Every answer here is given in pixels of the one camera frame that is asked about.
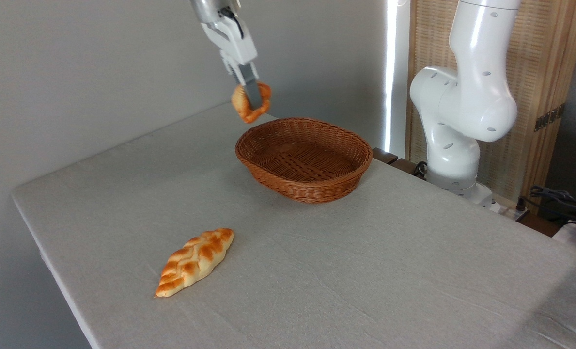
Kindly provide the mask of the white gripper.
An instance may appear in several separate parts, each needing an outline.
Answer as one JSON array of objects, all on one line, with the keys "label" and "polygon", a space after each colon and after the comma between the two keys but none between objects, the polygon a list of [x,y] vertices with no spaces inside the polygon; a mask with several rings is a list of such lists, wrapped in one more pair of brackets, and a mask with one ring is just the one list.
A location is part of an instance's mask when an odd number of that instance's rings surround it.
[{"label": "white gripper", "polygon": [[232,9],[220,9],[218,21],[202,24],[202,29],[222,52],[226,71],[244,88],[251,109],[263,106],[258,73],[253,60],[258,52],[251,34]]}]

